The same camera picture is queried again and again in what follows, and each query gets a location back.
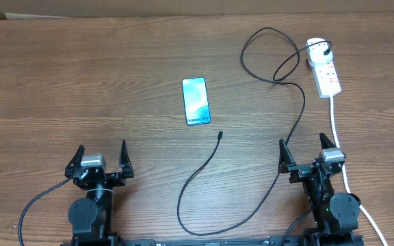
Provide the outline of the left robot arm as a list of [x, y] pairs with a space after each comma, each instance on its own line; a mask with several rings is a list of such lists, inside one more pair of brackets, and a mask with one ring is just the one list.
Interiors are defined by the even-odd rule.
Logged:
[[134, 177], [127, 144], [122, 142], [119, 172], [106, 172], [102, 154], [84, 154], [80, 145], [65, 168], [65, 177], [86, 192], [68, 209], [68, 220], [73, 227], [71, 245], [123, 245], [119, 233], [112, 231], [114, 188], [125, 186]]

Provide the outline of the blue Galaxy smartphone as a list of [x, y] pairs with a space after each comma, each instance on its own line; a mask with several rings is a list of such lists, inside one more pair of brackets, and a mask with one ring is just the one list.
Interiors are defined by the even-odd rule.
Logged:
[[204, 77], [183, 79], [185, 120], [188, 126], [211, 122], [207, 86]]

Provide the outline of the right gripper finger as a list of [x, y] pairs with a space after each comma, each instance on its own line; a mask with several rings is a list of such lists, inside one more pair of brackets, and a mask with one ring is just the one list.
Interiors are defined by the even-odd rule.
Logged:
[[322, 150], [336, 148], [336, 145], [326, 136], [325, 133], [319, 134]]
[[278, 172], [288, 173], [290, 167], [296, 166], [296, 162], [283, 138], [279, 140], [279, 150], [280, 156], [278, 163]]

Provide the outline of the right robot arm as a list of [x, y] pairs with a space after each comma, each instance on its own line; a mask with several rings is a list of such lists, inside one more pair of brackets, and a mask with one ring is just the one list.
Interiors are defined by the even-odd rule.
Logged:
[[[353, 193], [336, 193], [330, 178], [342, 172], [345, 154], [323, 133], [319, 134], [321, 152], [310, 164], [298, 165], [284, 140], [279, 141], [278, 172], [289, 174], [289, 182], [302, 183], [310, 208], [286, 230], [282, 245], [363, 245], [363, 238], [355, 236], [358, 228], [360, 199]], [[312, 214], [314, 228], [307, 228], [301, 236], [290, 237], [292, 229], [308, 214]]]

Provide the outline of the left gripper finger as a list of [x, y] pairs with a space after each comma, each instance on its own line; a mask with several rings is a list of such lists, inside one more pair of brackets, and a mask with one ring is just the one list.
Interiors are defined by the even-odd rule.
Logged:
[[119, 166], [121, 168], [121, 172], [124, 178], [133, 178], [134, 177], [134, 170], [131, 164], [128, 150], [127, 150], [127, 143], [125, 140], [122, 141], [121, 151], [120, 151], [120, 158], [119, 158]]
[[85, 152], [84, 146], [80, 145], [74, 157], [70, 160], [69, 164], [65, 168], [65, 172], [64, 172], [65, 177], [73, 176], [75, 170], [81, 166], [81, 160], [83, 158], [84, 152]]

